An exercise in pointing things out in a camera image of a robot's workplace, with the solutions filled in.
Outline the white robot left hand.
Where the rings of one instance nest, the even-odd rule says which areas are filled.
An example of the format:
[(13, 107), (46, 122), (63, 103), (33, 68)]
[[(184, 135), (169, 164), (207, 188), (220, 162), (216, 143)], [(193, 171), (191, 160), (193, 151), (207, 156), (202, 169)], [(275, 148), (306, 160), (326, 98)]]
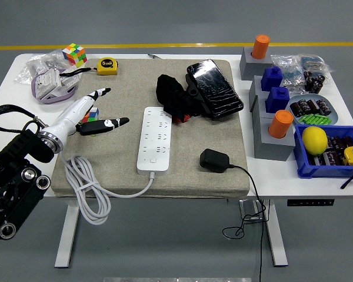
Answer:
[(112, 131), (129, 122), (127, 117), (119, 119), (96, 120), (79, 124), (85, 115), (91, 110), (95, 101), (110, 92), (111, 88), (95, 90), (89, 95), (75, 101), (68, 106), (56, 119), (53, 125), (42, 129), (39, 135), (50, 136), (55, 140), (66, 141), (67, 137), (79, 132), (82, 136), (95, 135)]

